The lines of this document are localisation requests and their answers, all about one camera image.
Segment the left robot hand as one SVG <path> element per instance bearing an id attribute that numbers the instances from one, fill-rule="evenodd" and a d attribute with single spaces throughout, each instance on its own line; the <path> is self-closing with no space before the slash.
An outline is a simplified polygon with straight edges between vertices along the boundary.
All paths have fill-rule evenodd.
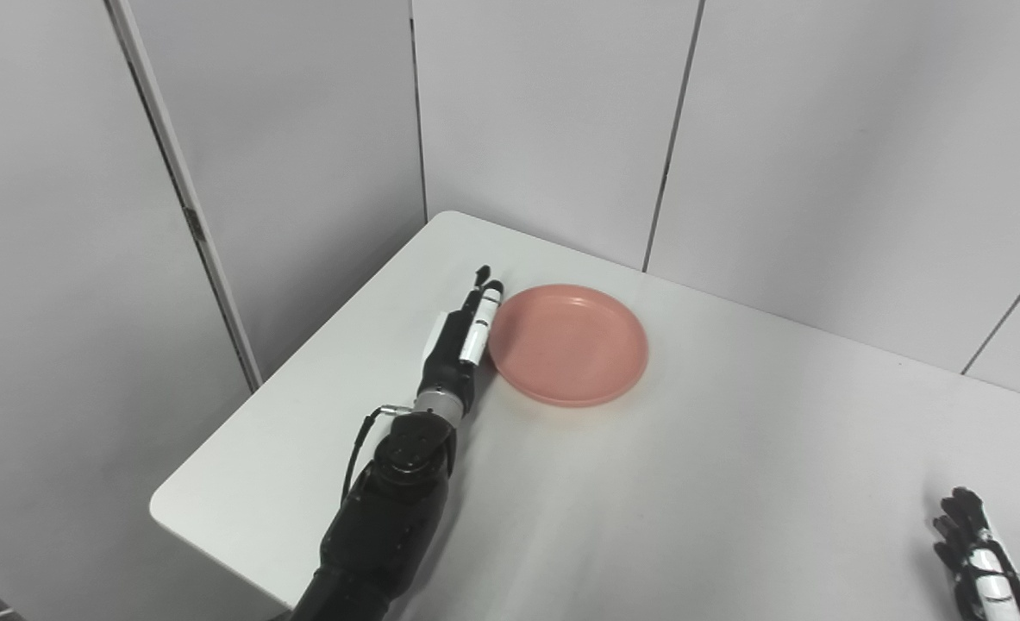
<path id="1" fill-rule="evenodd" d="M 447 394 L 460 402 L 462 417 L 470 412 L 475 400 L 475 374 L 503 298 L 504 284 L 492 277 L 490 265 L 479 267 L 465 303 L 444 317 L 424 359 L 419 396 L 427 392 Z"/>

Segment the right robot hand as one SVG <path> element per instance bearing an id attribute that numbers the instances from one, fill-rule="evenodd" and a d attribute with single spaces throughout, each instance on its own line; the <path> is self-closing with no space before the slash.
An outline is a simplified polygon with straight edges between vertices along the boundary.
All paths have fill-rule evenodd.
<path id="1" fill-rule="evenodd" d="M 936 557 L 951 579 L 962 620 L 1020 620 L 1020 574 L 996 535 L 982 498 L 958 486 L 940 500 L 932 519 Z"/>

